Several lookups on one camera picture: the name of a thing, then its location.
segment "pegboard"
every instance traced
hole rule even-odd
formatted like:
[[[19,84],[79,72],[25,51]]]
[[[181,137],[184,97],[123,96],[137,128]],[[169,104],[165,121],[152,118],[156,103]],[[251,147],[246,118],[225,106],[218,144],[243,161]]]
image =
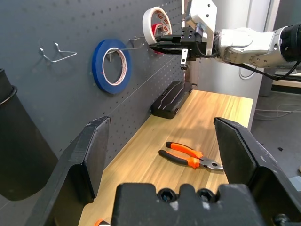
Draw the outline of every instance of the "pegboard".
[[[0,67],[4,68],[34,123],[59,157],[92,119],[112,118],[106,165],[150,116],[150,106],[174,80],[183,80],[180,56],[156,54],[144,46],[130,51],[132,75],[126,89],[116,95],[100,90],[92,75],[92,54],[103,39],[116,38],[132,48],[128,39],[142,36],[142,17],[151,7],[163,8],[180,34],[181,0],[4,0],[1,3]],[[54,47],[76,51],[62,57]],[[105,64],[110,80],[121,71],[117,56]]]

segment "black tool case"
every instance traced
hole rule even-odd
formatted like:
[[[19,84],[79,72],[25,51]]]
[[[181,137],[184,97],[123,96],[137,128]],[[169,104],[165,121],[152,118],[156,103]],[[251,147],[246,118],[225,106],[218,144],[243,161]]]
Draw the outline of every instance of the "black tool case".
[[[192,91],[192,85],[189,82],[173,81],[152,104],[151,113],[166,119],[174,118]]]

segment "screw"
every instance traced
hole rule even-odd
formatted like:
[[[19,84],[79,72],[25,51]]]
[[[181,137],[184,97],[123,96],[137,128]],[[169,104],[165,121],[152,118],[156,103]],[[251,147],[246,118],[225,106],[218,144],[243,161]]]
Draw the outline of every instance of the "screw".
[[[273,217],[273,222],[275,225],[280,226],[282,223],[290,222],[290,219],[287,217],[287,215],[281,213]]]
[[[206,188],[202,188],[202,189],[198,190],[197,194],[204,202],[212,203],[215,200],[215,195],[213,194],[213,192]]]
[[[173,190],[168,188],[163,188],[158,192],[158,197],[165,202],[173,202],[177,199],[176,194]]]

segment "wooden workbench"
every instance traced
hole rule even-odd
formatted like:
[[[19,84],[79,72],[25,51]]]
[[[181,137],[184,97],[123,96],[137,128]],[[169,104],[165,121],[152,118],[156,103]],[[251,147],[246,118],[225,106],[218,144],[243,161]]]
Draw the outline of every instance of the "wooden workbench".
[[[101,218],[110,222],[116,187],[124,182],[152,183],[157,191],[169,187],[176,193],[180,185],[189,183],[196,190],[205,187],[216,192],[220,184],[228,182],[224,172],[177,165],[160,157],[158,150],[167,150],[165,142],[173,141],[221,163],[214,117],[247,127],[252,103],[248,98],[195,90],[175,118],[149,117],[104,170],[97,198],[84,208],[79,225],[93,226]]]

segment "blue painter's tape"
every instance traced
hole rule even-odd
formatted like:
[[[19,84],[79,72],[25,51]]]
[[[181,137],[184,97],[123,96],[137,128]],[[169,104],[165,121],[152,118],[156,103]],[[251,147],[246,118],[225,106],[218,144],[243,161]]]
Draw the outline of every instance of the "blue painter's tape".
[[[122,72],[118,81],[112,83],[105,76],[103,68],[105,56],[109,51],[119,48],[126,48],[126,46],[118,39],[105,39],[98,44],[92,58],[92,72],[97,86],[111,94],[122,92],[131,78],[132,65],[127,50],[116,50],[122,62]]]

